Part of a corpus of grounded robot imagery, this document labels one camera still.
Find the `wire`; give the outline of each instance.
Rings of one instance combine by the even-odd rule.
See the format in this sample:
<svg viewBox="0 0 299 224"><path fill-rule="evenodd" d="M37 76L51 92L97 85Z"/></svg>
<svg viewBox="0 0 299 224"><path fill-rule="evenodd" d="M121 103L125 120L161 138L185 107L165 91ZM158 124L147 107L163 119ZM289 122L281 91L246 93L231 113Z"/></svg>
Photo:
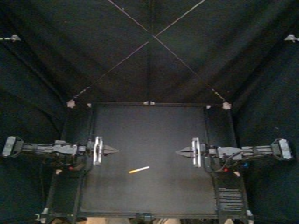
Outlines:
<svg viewBox="0 0 299 224"><path fill-rule="evenodd" d="M134 52L93 82L90 86L87 86L74 97L71 100L75 100L81 97L81 95L93 87L95 84L109 75L110 72L121 65L123 64L133 56L134 54L149 44L149 41L145 42L135 50Z"/></svg>
<svg viewBox="0 0 299 224"><path fill-rule="evenodd" d="M245 150L243 150L243 151L239 151L238 153L230 155L230 156L229 156L229 159L227 159L227 161L226 161L226 163L225 163L225 165L223 165L215 172L221 172L221 171L223 170L223 168L226 167L229 161L230 161L238 154L245 153L245 152L250 152L250 151L245 151Z"/></svg>
<svg viewBox="0 0 299 224"><path fill-rule="evenodd" d="M150 33L150 31L145 28L145 26L129 15L129 13L126 12L125 8L122 9L118 4L113 1L109 0L115 7L127 15L127 17L146 30L146 32ZM191 11L195 10L195 8L198 8L199 5L202 5L206 2L206 0L199 1L193 8L183 13L183 15L181 17L178 17L170 24L169 26L157 34L154 35L154 39L158 40L158 42L163 45L163 47L171 52L171 54L175 56L175 58L185 64L185 66L191 70L191 72L197 75L198 73L191 69L191 67L187 65L187 63L181 59L181 57L174 53L174 51L166 46L166 44L163 43L163 41L158 38L158 36L161 36L190 13ZM150 43L150 41L147 41L95 81L94 83L87 86L74 97L73 100L75 100L77 98L81 97L81 95L95 85L95 83L98 83L102 78ZM211 89L211 91L214 92L214 94L226 102L226 98L221 95L221 93L211 87L211 85L201 80L201 82Z"/></svg>

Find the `cigarette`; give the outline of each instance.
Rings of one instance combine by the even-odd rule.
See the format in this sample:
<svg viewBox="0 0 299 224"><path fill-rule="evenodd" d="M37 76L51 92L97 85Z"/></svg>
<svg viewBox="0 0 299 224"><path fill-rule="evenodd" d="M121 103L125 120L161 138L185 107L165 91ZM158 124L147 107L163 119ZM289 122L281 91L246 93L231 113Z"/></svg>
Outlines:
<svg viewBox="0 0 299 224"><path fill-rule="evenodd" d="M135 173L135 172L141 172L142 170L146 170L146 169L150 169L150 166L146 166L143 168L135 169L135 170L130 171L129 173L131 174L131 173Z"/></svg>

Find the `table surface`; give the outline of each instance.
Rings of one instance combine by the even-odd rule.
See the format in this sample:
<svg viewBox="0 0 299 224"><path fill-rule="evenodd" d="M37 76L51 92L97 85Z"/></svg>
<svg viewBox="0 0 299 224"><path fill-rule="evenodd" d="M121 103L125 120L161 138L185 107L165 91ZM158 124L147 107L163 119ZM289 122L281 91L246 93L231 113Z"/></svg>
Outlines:
<svg viewBox="0 0 299 224"><path fill-rule="evenodd" d="M81 211L214 215L211 176L175 154L191 146L194 137L209 142L206 119L202 107L98 106L93 134L121 152L89 173ZM146 166L151 168L129 174Z"/></svg>

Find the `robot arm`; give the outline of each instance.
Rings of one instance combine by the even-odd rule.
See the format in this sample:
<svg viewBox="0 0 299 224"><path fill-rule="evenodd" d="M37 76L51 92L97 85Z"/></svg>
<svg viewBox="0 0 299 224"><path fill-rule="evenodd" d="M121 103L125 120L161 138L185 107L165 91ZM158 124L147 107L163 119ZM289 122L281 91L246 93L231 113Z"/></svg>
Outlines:
<svg viewBox="0 0 299 224"><path fill-rule="evenodd" d="M87 164L87 157L94 155L94 165L99 165L103 156L114 154L119 150L103 144L102 137L97 137L95 143L89 140L83 144L71 144L63 140L55 143L26 143L18 136L10 136L6 141L3 157L18 157L21 154L39 156L51 159L51 166L81 170Z"/></svg>
<svg viewBox="0 0 299 224"><path fill-rule="evenodd" d="M246 163L253 159L273 157L278 160L289 161L294 158L289 142L277 139L272 145L254 147L214 147L201 143L199 138L193 139L191 147L178 150L177 153L187 158L193 158L194 166L205 168L210 172L226 171L227 166L237 163Z"/></svg>

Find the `black fabric wall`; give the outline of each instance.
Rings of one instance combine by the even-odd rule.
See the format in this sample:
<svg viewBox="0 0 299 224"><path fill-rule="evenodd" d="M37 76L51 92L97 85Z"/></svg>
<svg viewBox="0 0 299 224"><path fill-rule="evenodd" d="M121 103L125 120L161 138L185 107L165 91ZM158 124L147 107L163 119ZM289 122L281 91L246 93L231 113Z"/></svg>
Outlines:
<svg viewBox="0 0 299 224"><path fill-rule="evenodd" d="M239 144L269 145L286 138L299 152L299 45L284 43L255 74L253 92L235 111ZM262 223L299 221L299 164L255 162L247 173L247 195Z"/></svg>
<svg viewBox="0 0 299 224"><path fill-rule="evenodd" d="M0 36L11 37L15 29L6 21L0 13ZM31 48L0 42L0 152L11 135L38 143L61 139L65 117L63 99ZM33 219L42 211L50 170L41 168L41 159L0 158L0 223Z"/></svg>

